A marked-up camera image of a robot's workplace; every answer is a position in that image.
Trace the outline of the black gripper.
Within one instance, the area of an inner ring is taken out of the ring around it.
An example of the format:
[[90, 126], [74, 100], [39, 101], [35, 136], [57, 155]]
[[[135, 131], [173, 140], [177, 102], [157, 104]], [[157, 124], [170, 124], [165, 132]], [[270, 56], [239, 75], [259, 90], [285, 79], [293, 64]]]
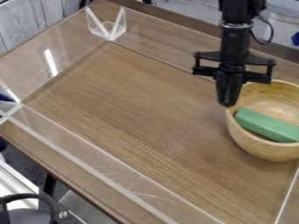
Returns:
[[[219, 104], [225, 107], [234, 106], [239, 99], [245, 82], [270, 84], [277, 62], [250, 52], [250, 36], [254, 23], [231, 24], [222, 22], [221, 48], [217, 52], [197, 52], [194, 54], [195, 75], [217, 78]], [[266, 73], [250, 72], [246, 66], [266, 67]], [[217, 72], [225, 69], [235, 75], [231, 78], [226, 73]]]

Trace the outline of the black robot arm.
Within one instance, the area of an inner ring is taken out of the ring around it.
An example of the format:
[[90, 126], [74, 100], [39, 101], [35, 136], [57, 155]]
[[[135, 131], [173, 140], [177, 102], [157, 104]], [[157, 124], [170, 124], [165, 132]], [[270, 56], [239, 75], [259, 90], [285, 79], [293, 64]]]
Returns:
[[194, 54], [195, 75], [210, 76], [217, 81], [219, 104], [233, 107], [238, 103], [247, 82], [270, 84], [277, 61], [250, 52], [254, 18], [267, 8], [267, 0], [219, 0], [222, 20], [218, 52]]

